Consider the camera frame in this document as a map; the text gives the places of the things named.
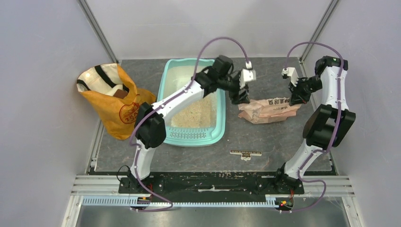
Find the pink cat litter bag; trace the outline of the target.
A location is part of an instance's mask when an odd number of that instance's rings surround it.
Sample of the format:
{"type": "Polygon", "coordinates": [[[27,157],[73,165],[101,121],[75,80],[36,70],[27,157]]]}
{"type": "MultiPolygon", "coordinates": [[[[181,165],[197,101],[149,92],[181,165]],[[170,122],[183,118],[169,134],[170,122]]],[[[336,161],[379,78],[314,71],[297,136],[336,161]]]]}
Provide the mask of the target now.
{"type": "Polygon", "coordinates": [[[276,97],[271,99],[250,100],[248,104],[239,104],[239,118],[252,124],[266,124],[285,121],[296,116],[301,104],[290,105],[290,98],[276,97]]]}

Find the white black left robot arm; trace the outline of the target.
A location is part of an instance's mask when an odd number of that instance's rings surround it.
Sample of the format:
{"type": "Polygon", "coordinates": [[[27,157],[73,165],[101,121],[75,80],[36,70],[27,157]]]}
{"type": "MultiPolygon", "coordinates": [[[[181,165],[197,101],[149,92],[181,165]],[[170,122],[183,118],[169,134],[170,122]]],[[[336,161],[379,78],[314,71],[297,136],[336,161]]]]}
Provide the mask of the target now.
{"type": "Polygon", "coordinates": [[[135,158],[129,170],[130,187],[137,193],[148,188],[147,177],[156,148],[166,139],[166,122],[177,113],[218,89],[234,96],[234,104],[248,103],[247,83],[256,79],[256,72],[250,61],[232,77],[232,59],[218,56],[212,65],[200,71],[195,70],[191,80],[167,98],[140,107],[130,137],[130,145],[135,146],[135,158]]]}

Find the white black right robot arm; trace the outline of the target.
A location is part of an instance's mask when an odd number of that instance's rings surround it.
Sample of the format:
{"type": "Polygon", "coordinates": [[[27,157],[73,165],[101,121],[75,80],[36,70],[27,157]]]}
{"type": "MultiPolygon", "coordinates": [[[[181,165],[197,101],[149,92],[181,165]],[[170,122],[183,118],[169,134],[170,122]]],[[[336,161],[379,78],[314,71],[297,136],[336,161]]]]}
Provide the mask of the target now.
{"type": "Polygon", "coordinates": [[[321,154],[337,147],[355,122],[356,114],[349,110],[345,98],[347,70],[347,60],[323,56],[315,63],[313,77],[300,78],[295,68],[282,71],[284,78],[290,78],[290,106],[306,104],[312,93],[319,90],[322,102],[304,126],[300,148],[276,171],[273,180],[276,192],[286,193],[298,188],[309,166],[321,154]]]}

